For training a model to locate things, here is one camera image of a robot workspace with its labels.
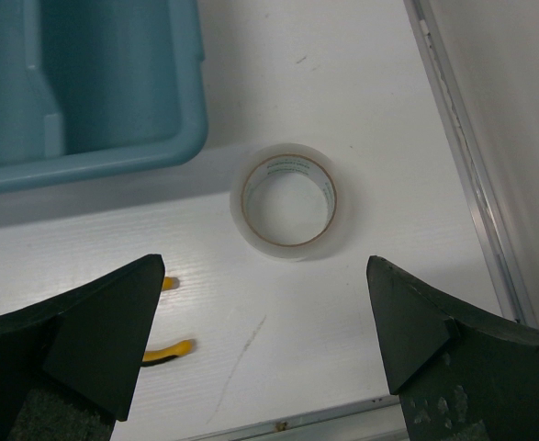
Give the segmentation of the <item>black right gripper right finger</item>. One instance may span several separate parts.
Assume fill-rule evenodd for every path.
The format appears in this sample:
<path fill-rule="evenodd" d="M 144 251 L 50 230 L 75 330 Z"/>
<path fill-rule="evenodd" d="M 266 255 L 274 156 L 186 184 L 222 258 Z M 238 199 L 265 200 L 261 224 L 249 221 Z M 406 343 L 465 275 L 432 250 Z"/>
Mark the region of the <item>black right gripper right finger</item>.
<path fill-rule="evenodd" d="M 539 330 L 372 255 L 366 279 L 391 394 L 412 440 L 539 440 Z"/>

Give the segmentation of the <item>clear tape roll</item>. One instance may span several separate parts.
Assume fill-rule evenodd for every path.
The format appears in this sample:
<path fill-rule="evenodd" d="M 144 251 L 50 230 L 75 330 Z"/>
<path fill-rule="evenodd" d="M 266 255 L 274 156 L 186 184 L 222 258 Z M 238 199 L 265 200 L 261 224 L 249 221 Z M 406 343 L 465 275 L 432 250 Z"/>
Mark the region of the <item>clear tape roll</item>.
<path fill-rule="evenodd" d="M 352 190 L 317 149 L 282 143 L 249 153 L 236 171 L 230 214 L 241 237 L 280 261 L 333 256 L 353 227 Z"/>

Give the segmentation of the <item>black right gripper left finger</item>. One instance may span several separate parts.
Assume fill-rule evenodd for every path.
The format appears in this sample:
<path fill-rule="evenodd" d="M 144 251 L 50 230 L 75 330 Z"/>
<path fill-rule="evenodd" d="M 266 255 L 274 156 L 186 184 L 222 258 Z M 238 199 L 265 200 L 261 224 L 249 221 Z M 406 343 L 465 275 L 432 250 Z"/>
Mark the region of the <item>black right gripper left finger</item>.
<path fill-rule="evenodd" d="M 165 274 L 147 254 L 0 315 L 0 440 L 108 440 L 129 417 Z"/>

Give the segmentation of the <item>yellow black pliers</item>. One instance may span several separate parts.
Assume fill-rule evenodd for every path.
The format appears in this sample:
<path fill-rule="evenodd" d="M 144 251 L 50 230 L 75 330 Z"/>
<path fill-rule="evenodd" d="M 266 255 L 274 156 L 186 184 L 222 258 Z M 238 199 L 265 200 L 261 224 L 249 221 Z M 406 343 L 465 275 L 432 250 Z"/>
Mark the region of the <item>yellow black pliers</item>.
<path fill-rule="evenodd" d="M 176 277 L 164 277 L 162 291 L 169 291 L 179 287 L 179 280 Z M 174 359 L 190 354 L 196 347 L 193 339 L 182 340 L 174 345 L 162 349 L 146 351 L 141 360 L 142 368 L 154 367 Z"/>

